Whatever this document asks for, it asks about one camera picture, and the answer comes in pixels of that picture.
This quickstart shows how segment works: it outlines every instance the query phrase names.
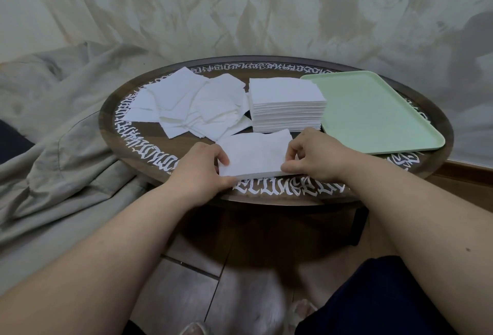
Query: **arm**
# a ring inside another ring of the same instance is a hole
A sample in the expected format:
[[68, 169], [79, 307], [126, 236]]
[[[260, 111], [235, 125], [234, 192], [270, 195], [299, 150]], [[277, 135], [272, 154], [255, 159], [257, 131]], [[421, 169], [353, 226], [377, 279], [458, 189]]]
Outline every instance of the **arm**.
[[184, 213], [237, 183], [218, 145], [195, 144], [172, 177], [0, 298], [0, 333], [120, 334]]
[[285, 172], [346, 183], [382, 221], [413, 276], [455, 330], [490, 333], [492, 213], [314, 129], [292, 140], [286, 159]]

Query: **hand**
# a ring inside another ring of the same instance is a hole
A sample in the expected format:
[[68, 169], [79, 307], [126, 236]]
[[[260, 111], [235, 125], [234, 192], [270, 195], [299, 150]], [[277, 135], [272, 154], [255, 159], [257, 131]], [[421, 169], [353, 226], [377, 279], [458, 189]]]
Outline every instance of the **hand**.
[[215, 158], [229, 165], [229, 158], [219, 145], [195, 143], [179, 161], [166, 186], [186, 196], [191, 206], [204, 205], [218, 192], [238, 183], [234, 176], [219, 176], [219, 170], [214, 165]]
[[349, 167], [360, 155], [337, 139], [307, 127], [289, 143], [286, 162], [280, 169], [285, 173], [308, 174], [318, 181], [345, 182]]

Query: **green plastic tray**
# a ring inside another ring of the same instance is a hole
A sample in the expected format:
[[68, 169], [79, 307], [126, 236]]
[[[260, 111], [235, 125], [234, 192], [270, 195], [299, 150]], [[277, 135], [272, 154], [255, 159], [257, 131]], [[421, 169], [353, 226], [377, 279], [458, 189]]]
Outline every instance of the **green plastic tray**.
[[382, 78], [371, 71], [302, 76], [327, 99], [325, 132], [363, 153], [435, 150], [445, 138]]

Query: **forearm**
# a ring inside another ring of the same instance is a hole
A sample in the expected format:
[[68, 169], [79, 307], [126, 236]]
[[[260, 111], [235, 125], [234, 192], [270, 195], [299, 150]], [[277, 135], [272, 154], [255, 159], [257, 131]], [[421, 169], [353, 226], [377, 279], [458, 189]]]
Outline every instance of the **forearm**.
[[170, 232], [190, 205], [166, 185], [132, 203], [0, 299], [0, 332], [121, 333]]
[[346, 183], [460, 333], [493, 328], [493, 215], [395, 165], [358, 155]]

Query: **white wall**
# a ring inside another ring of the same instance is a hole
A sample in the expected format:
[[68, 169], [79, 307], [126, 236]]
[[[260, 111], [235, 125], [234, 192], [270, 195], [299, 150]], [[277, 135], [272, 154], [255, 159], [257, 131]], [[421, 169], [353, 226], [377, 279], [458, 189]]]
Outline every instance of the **white wall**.
[[22, 13], [8, 4], [37, 22], [10, 19], [3, 56], [89, 39], [170, 62], [277, 54], [379, 72], [444, 110], [453, 159], [493, 167], [493, 0], [24, 0]]

